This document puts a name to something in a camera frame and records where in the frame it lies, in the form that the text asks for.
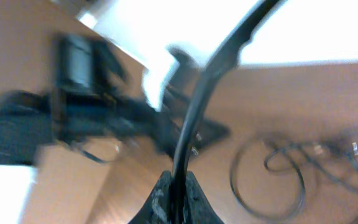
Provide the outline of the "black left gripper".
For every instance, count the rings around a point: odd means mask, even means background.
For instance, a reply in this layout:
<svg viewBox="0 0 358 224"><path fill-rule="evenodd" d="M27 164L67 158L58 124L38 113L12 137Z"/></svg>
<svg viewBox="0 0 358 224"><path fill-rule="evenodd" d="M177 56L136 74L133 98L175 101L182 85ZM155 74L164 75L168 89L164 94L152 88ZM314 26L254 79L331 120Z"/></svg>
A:
<svg viewBox="0 0 358 224"><path fill-rule="evenodd" d="M125 95L110 79L128 74L104 39L56 36L56 74L51 93L52 131L69 145L110 131L117 138L146 135L160 152L174 152L177 126L145 101Z"/></svg>

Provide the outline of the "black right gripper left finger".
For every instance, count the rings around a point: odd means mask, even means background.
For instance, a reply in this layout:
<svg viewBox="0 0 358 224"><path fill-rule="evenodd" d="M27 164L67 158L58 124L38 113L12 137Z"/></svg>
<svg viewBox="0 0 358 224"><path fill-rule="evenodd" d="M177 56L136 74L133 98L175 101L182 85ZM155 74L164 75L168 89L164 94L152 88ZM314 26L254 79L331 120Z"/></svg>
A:
<svg viewBox="0 0 358 224"><path fill-rule="evenodd" d="M169 170L161 173L143 206L128 224L173 223L173 185Z"/></svg>

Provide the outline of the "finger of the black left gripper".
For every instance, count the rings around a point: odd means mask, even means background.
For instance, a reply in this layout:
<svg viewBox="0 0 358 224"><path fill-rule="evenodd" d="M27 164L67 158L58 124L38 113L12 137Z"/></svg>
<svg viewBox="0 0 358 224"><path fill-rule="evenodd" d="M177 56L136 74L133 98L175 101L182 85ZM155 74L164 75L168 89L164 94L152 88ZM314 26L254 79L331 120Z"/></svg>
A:
<svg viewBox="0 0 358 224"><path fill-rule="evenodd" d="M195 146L209 146L230 135L230 129L223 123L204 119L196 133Z"/></svg>

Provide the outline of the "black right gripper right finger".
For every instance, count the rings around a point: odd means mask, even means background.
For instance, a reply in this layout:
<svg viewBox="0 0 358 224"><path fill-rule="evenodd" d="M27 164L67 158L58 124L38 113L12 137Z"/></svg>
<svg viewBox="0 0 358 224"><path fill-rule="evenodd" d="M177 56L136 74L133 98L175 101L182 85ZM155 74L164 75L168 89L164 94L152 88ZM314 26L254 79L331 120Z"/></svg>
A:
<svg viewBox="0 0 358 224"><path fill-rule="evenodd" d="M205 196L194 173L186 174L186 197L183 209L184 221L189 224L223 224Z"/></svg>

